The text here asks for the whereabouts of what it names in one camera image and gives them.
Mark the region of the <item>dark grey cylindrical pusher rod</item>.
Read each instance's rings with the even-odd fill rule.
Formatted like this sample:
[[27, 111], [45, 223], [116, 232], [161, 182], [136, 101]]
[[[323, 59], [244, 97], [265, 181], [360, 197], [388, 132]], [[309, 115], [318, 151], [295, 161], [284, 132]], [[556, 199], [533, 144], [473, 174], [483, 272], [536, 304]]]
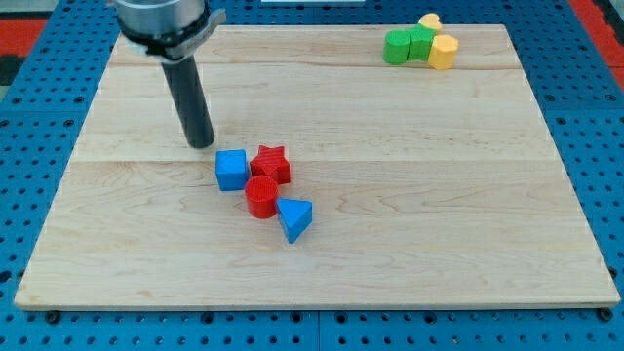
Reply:
[[215, 133], [194, 57], [163, 63], [162, 68], [188, 145], [197, 149], [210, 146]]

